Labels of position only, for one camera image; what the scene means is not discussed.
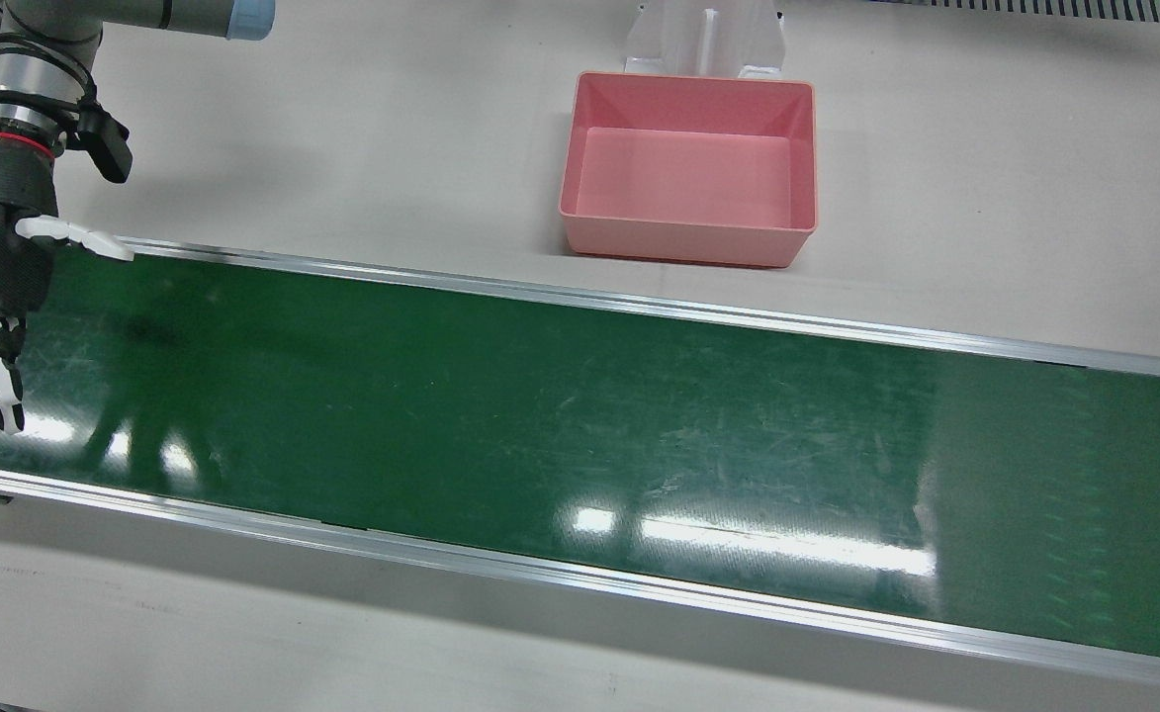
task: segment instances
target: pink bin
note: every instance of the pink bin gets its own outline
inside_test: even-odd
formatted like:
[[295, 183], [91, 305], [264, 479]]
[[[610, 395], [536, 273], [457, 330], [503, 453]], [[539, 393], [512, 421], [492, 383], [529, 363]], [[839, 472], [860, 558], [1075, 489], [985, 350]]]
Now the pink bin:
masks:
[[786, 267], [813, 234], [813, 85], [588, 72], [561, 217], [575, 252]]

